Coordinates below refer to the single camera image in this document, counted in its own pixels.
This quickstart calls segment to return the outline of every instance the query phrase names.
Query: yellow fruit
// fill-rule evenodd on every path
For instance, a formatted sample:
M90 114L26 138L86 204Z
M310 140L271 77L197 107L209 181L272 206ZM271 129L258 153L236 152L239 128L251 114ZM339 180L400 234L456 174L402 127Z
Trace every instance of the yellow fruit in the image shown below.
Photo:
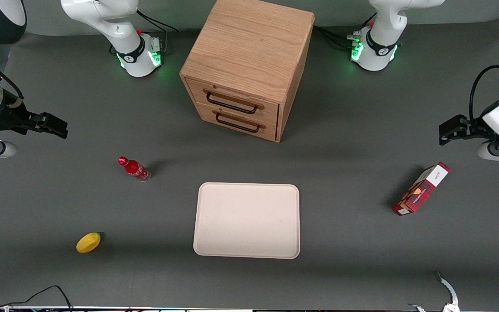
M89 253L94 250L101 241L99 233L89 233L82 237L77 243L77 251L79 253Z

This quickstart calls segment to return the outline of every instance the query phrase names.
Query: table surface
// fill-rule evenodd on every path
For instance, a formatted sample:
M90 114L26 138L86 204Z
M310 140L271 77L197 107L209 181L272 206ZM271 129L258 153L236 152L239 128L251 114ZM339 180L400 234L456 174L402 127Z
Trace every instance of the table surface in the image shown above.
M350 28L337 29L347 33ZM471 84L499 63L499 20L410 26L394 61L363 71L314 32L280 144L200 120L178 76L196 33L170 37L164 66L129 77L103 36L27 36L6 73L26 106L69 137L0 132L0 304L53 284L76 306L499 311L499 162L481 140L438 146L438 125L467 112ZM477 91L499 98L499 71ZM117 164L153 173L142 183ZM422 172L450 174L414 215L390 207ZM301 193L294 260L201 257L192 250L204 182L288 183ZM95 252L75 244L105 233ZM33 306L64 304L58 292Z

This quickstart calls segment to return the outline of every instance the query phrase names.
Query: beige tray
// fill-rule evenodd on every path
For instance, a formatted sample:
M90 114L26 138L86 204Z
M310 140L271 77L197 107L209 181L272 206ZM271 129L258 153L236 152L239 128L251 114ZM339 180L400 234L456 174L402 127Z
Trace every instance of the beige tray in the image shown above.
M200 186L194 251L222 257L299 255L299 190L291 184Z

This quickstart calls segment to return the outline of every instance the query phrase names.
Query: black drawer handle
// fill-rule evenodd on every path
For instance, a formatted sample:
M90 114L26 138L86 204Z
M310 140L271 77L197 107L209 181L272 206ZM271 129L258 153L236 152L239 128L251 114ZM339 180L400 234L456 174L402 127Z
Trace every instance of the black drawer handle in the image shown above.
M250 129L250 128L238 126L237 124L233 124L233 123L230 123L230 122L225 122L224 120L218 119L218 117L220 116L220 113L216 113L216 114L217 115L215 116L215 119L217 120L218 123L222 123L222 124L225 124L226 126L234 127L234 128L237 128L237 129L240 129L240 130L244 130L244 131L247 131L247 132L250 132L250 133L257 133L259 131L259 128L261 127L261 126L257 125L256 129Z
M250 111L250 110L247 110L247 109L243 109L243 108L232 106L232 105L229 105L229 104L226 104L226 103L222 103L221 101L212 100L212 99L209 98L210 96L211 96L211 93L208 92L207 93L207 101L209 103L213 103L213 104L216 104L216 105L219 105L219 106L222 106L222 107L226 107L226 108L229 108L229 109L234 109L235 111L237 110L238 112L242 112L242 113L246 113L246 114L255 114L255 112L257 112L257 105L255 105L253 107L253 109Z

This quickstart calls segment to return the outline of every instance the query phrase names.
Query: red bottle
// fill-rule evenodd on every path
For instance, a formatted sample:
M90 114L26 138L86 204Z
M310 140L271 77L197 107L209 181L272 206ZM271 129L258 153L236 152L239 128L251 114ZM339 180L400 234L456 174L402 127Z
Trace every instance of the red bottle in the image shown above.
M124 167L127 174L140 179L142 182L146 182L151 178L151 172L140 165L136 160L128 160L125 156L119 157L119 164Z

